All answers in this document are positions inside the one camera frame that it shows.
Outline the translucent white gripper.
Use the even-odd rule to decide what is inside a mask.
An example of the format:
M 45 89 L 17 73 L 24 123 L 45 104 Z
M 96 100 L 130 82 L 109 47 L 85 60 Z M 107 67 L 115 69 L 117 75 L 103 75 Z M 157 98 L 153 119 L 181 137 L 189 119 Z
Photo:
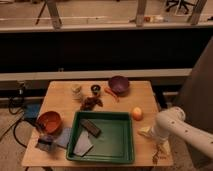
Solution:
M 170 154 L 169 142 L 167 138 L 162 138 L 154 127 L 142 127 L 138 130 L 138 134 L 156 142 L 160 151 L 165 154 Z

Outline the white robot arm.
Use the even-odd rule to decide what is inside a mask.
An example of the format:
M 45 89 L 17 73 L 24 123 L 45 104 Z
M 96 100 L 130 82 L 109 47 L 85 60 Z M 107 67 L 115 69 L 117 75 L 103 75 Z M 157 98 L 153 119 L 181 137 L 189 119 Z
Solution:
M 174 134 L 200 152 L 213 159 L 213 134 L 195 128 L 185 122 L 186 114 L 180 107 L 171 107 L 155 116 L 155 123 L 142 127 L 138 134 L 163 145 Z

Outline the grey robot base column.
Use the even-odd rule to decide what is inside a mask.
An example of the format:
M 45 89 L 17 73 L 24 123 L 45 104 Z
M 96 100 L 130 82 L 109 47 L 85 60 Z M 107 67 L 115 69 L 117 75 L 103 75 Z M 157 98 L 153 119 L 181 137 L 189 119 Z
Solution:
M 213 36 L 185 80 L 174 102 L 186 113 L 187 143 L 196 169 L 213 171 Z

